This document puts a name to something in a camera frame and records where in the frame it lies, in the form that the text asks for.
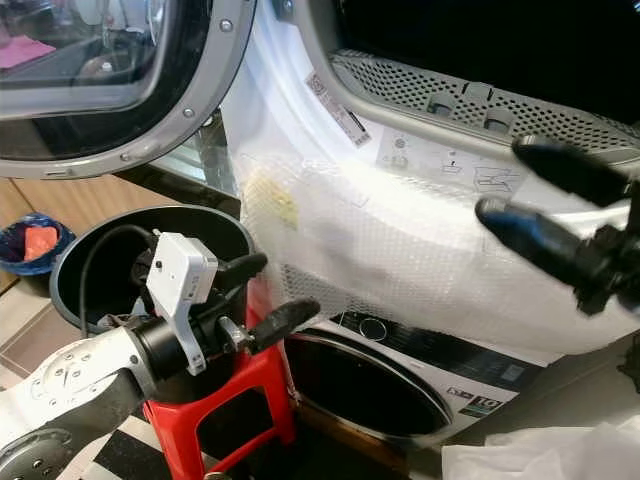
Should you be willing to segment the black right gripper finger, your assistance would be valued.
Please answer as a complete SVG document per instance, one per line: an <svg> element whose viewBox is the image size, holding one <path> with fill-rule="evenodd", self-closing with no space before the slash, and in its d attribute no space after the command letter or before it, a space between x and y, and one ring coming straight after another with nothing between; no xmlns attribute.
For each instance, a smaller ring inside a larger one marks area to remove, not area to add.
<svg viewBox="0 0 640 480"><path fill-rule="evenodd" d="M580 257L582 238L547 215L504 198L483 197L475 215L508 250L566 285L586 285L589 266Z"/></svg>
<svg viewBox="0 0 640 480"><path fill-rule="evenodd" d="M530 134L513 141L512 154L541 179L598 207L636 195L631 175L571 143Z"/></svg>

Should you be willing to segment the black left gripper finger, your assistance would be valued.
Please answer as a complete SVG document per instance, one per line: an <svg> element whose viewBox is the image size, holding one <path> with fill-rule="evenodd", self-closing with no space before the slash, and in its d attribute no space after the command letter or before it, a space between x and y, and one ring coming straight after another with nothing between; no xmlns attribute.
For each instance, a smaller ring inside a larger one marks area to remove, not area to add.
<svg viewBox="0 0 640 480"><path fill-rule="evenodd" d="M242 287L259 275L268 265L265 253L248 253L246 256L221 264L215 273L215 288L218 291Z"/></svg>
<svg viewBox="0 0 640 480"><path fill-rule="evenodd" d="M259 355L280 340L296 332L300 326L319 315L321 305L314 298L302 298L274 308L250 329L248 352Z"/></svg>

